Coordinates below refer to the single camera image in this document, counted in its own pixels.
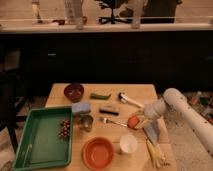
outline white cup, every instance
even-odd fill
[[[120,138],[121,153],[132,154],[138,148],[138,141],[132,134],[125,134]]]

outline green pepper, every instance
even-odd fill
[[[91,99],[101,99],[101,100],[108,100],[110,98],[111,94],[109,95],[101,95],[96,93],[91,93],[90,98]]]

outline orange bowl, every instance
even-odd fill
[[[79,102],[84,94],[84,87],[78,83],[69,84],[64,89],[64,95],[73,103]]]
[[[103,170],[112,162],[113,157],[112,143],[106,138],[93,138],[83,146],[83,161],[90,170]]]

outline tray rim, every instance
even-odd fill
[[[62,110],[62,109],[70,109],[70,120],[71,120],[71,124],[73,125],[73,115],[72,115],[72,108],[70,106],[60,106],[60,107],[43,107],[43,108],[36,108],[36,109],[31,109],[27,115],[27,119],[25,121],[25,123],[28,123],[29,120],[31,119],[32,117],[32,112],[33,111],[43,111],[43,110]],[[68,152],[68,156],[67,156],[67,161],[65,161],[63,164],[62,163],[59,163],[59,164],[55,164],[54,166],[42,166],[42,167],[15,167],[16,165],[16,161],[18,159],[18,155],[20,153],[20,150],[21,150],[21,146],[22,146],[22,143],[23,143],[23,138],[24,138],[24,134],[26,132],[26,128],[27,127],[27,124],[24,124],[24,128],[23,128],[23,132],[22,132],[22,135],[21,135],[21,138],[20,138],[20,143],[18,144],[18,148],[17,148],[17,151],[16,151],[16,154],[15,154],[15,158],[14,158],[14,162],[13,162],[13,166],[12,166],[12,169],[14,171],[27,171],[27,170],[35,170],[35,169],[45,169],[45,168],[53,168],[53,167],[60,167],[60,166],[66,166],[68,165],[70,162],[71,162],[71,149],[72,149],[72,141],[71,139],[69,140],[69,152]],[[73,126],[70,127],[70,137],[72,138],[72,135],[73,135]]]

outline green plastic tray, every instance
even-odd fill
[[[58,137],[63,119],[70,119],[70,138],[66,140]],[[71,161],[72,127],[70,107],[31,110],[16,152],[13,170],[68,165]]]

